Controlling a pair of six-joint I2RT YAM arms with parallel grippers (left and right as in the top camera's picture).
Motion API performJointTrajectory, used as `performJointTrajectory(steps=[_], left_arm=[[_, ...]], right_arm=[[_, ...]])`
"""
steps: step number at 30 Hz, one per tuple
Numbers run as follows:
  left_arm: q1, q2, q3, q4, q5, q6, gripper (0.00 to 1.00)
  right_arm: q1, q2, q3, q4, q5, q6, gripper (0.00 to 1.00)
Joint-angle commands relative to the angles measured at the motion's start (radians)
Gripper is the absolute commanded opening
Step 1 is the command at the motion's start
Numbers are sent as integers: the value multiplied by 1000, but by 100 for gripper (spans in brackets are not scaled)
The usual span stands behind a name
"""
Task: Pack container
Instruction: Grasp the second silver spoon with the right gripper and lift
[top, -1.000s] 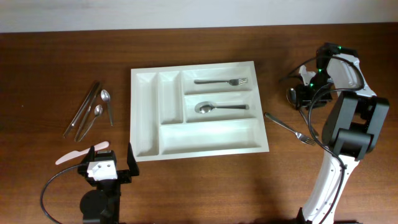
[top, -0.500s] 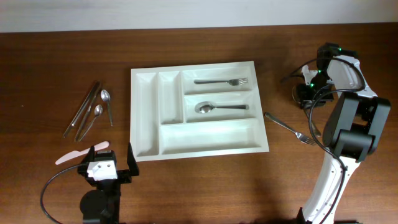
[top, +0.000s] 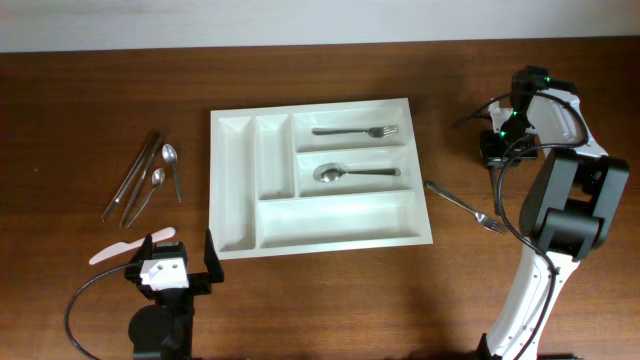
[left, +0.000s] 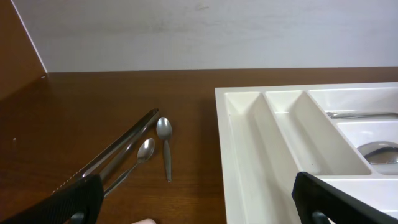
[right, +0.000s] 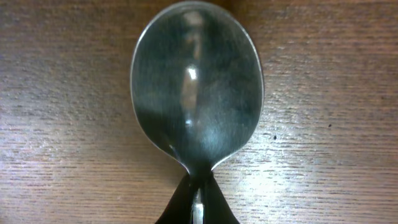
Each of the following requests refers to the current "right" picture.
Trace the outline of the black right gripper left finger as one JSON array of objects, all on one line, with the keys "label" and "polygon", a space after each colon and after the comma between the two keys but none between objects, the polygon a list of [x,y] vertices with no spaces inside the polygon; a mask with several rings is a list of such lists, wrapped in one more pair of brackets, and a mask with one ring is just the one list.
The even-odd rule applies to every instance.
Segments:
[{"label": "black right gripper left finger", "polygon": [[155,224],[190,224],[195,187],[187,174],[180,181],[164,212]]}]

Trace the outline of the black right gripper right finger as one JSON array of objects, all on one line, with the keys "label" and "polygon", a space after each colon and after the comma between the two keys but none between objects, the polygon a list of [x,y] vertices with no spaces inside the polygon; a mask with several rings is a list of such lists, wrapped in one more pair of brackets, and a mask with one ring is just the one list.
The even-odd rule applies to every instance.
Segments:
[{"label": "black right gripper right finger", "polygon": [[204,224],[239,224],[213,174],[203,184],[202,193]]}]

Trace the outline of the steel tablespoon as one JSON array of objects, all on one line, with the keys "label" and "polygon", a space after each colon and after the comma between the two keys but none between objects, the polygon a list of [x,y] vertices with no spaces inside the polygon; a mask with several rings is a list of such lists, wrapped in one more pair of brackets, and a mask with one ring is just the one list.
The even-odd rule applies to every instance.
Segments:
[{"label": "steel tablespoon", "polygon": [[260,120],[264,79],[252,39],[222,7],[172,4],[139,37],[130,88],[139,126],[195,187],[191,223],[204,223],[203,184]]}]

